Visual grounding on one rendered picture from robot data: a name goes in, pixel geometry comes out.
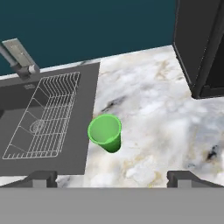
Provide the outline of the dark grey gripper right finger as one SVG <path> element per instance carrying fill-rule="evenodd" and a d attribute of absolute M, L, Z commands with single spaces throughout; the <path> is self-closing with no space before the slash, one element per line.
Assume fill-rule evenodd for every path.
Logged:
<path fill-rule="evenodd" d="M 218 185 L 198 178 L 190 171 L 168 171 L 167 172 L 168 188 L 201 188 L 214 187 L 224 188 L 224 185 Z"/>

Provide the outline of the green plastic cup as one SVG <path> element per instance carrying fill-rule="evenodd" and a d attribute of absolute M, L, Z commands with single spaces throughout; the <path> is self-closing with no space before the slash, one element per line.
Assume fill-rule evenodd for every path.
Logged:
<path fill-rule="evenodd" d="M 121 121 L 111 114 L 97 116 L 87 128 L 87 135 L 94 143 L 109 153 L 115 153 L 121 148 Z"/>

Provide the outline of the dark grey sink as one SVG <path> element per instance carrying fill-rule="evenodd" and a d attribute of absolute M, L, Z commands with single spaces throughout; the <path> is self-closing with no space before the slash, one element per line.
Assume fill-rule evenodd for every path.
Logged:
<path fill-rule="evenodd" d="M 56 171 L 59 175 L 82 175 L 88 154 L 88 125 L 92 120 L 100 64 L 73 66 L 32 76 L 29 80 L 0 80 L 0 177 L 26 176 L 35 171 Z M 57 157 L 3 159 L 3 154 L 20 118 L 44 77 L 79 72 L 80 81 L 62 151 Z"/>

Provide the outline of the grey metal tap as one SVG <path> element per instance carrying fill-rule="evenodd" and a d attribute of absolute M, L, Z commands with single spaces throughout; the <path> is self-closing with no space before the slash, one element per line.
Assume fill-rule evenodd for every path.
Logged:
<path fill-rule="evenodd" d="M 18 38 L 4 40 L 0 53 L 9 62 L 11 69 L 22 79 L 27 80 L 40 69 Z"/>

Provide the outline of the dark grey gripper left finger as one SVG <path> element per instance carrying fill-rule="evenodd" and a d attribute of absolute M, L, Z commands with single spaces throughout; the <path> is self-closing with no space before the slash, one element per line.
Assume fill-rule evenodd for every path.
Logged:
<path fill-rule="evenodd" d="M 56 171 L 34 171 L 26 178 L 2 185 L 2 187 L 56 188 L 58 186 L 57 177 Z"/>

